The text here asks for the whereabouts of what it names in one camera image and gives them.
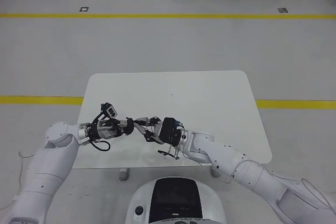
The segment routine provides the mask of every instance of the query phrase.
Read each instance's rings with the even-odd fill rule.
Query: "concrete floor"
[[[0,13],[336,13],[330,1],[0,1]],[[0,95],[83,96],[95,73],[244,71],[256,99],[336,100],[336,20],[0,18]],[[0,207],[17,190],[20,159],[49,125],[77,121],[79,106],[0,105]],[[336,111],[263,110],[269,169],[336,189]],[[73,170],[48,223],[123,223],[134,191],[154,178],[200,180],[221,197],[229,223],[279,223],[267,203],[206,167]],[[0,219],[7,212],[0,212]]]

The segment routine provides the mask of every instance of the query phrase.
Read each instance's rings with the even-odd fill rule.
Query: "white table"
[[[88,82],[78,122],[92,122],[104,102],[113,105],[117,119],[157,116],[163,120],[170,116],[186,129],[212,134],[216,142],[230,144],[261,164],[272,158],[242,71],[95,74]],[[109,152],[100,152],[90,144],[81,146],[73,168],[198,165],[181,154],[179,160],[159,154],[157,150],[167,151],[169,146],[147,143],[137,130],[109,142]]]

